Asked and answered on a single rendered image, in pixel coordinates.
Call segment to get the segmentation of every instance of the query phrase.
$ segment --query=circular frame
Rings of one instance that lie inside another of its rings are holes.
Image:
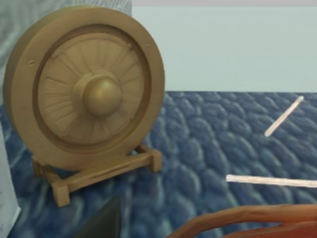
[[[149,78],[148,101],[142,118],[129,133],[103,150],[70,149],[53,143],[38,123],[34,93],[43,60],[63,36],[90,25],[114,27],[132,38],[146,62]],[[8,116],[26,146],[41,161],[57,168],[77,171],[97,160],[125,156],[138,146],[151,130],[164,97],[164,69],[159,50],[148,31],[136,20],[104,7],[77,6],[55,11],[33,26],[20,38],[7,63],[3,99]]]

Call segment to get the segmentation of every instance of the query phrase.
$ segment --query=drumstick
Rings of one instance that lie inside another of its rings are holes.
[[[286,118],[297,108],[304,100],[304,96],[298,97],[295,102],[266,130],[264,135],[269,137],[286,120]]]
[[[268,177],[256,177],[256,176],[227,175],[226,181],[254,183],[254,184],[269,184],[269,185],[279,185],[279,186],[293,186],[293,187],[317,187],[317,181],[314,181],[314,180],[287,179],[287,178],[268,178]]]

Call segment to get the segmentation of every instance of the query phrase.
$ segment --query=gong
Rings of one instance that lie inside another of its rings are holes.
[[[9,57],[3,86],[9,119],[45,176],[45,166],[118,166],[152,128],[163,95],[163,63],[148,31],[95,6],[67,7],[31,26]]]

